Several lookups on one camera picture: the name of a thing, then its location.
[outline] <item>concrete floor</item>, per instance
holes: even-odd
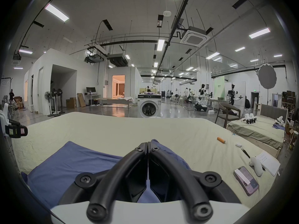
[[[187,109],[184,109],[183,106],[179,104],[175,104],[174,102],[171,102],[169,99],[165,99],[162,100],[161,103],[161,117],[162,118],[203,118],[211,122],[215,122],[216,120],[216,114],[209,115],[207,112],[198,112],[196,110],[188,111]],[[86,106],[86,107],[78,107],[75,109],[64,108],[63,111],[65,111],[65,113],[82,112],[82,113],[108,115],[108,116],[116,116],[116,117],[137,117],[138,109],[137,109],[137,105],[131,106],[129,108],[129,114],[127,108],[117,108],[117,107],[104,107],[103,114],[102,114],[100,106]],[[53,116],[48,117],[42,114],[34,114],[27,109],[27,110],[20,110],[20,115],[16,113],[13,119],[19,121],[22,125],[28,126],[47,119],[54,119],[54,118],[55,117]],[[224,120],[218,119],[217,124],[223,127]],[[277,158],[278,161],[280,162],[280,168],[279,168],[280,174],[283,173],[283,170],[286,167],[286,164],[289,161],[290,156],[292,154],[292,151],[287,149],[287,145],[290,140],[289,136],[286,135],[285,139],[286,142],[283,144],[283,147]]]

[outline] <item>person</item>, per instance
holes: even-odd
[[[247,96],[245,96],[245,108],[246,108],[246,109],[250,109],[250,102],[249,102],[249,100],[247,99]]]
[[[11,91],[9,93],[9,100],[13,100],[14,96],[15,96],[15,94],[13,93],[13,89],[11,89]]]

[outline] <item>bed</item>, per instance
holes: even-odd
[[[146,131],[153,127],[159,132]],[[219,142],[217,136],[226,143]],[[13,139],[13,149],[19,170],[29,174],[68,141],[94,151],[125,156],[140,143],[152,139],[172,149],[192,170],[220,174],[241,203],[249,208],[267,194],[276,177],[267,171],[257,177],[249,166],[248,157],[235,144],[242,144],[251,156],[260,154],[261,148],[199,118],[117,118],[72,112],[28,126],[27,136]],[[233,176],[233,171],[241,166],[259,183],[259,189],[251,196],[246,195]]]
[[[229,122],[226,128],[277,158],[283,146],[285,131],[273,128],[273,124],[280,116],[285,121],[287,112],[285,109],[261,105],[260,115],[257,116],[255,123],[247,124],[244,121],[235,120]]]

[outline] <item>wooden bed frame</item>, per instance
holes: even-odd
[[[252,137],[248,137],[248,136],[243,136],[243,135],[240,135],[238,134],[240,137],[248,140],[250,143],[256,145],[257,147],[260,147],[261,149],[265,150],[266,152],[268,152],[269,154],[271,154],[273,157],[275,157],[277,159],[278,155],[279,155],[279,152],[281,151],[281,148],[279,147],[278,149],[275,149],[263,142],[260,142],[259,140],[256,140]]]

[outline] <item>curtain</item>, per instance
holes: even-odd
[[[118,84],[118,88],[119,88],[119,94],[120,95],[124,95],[125,92],[125,84]]]

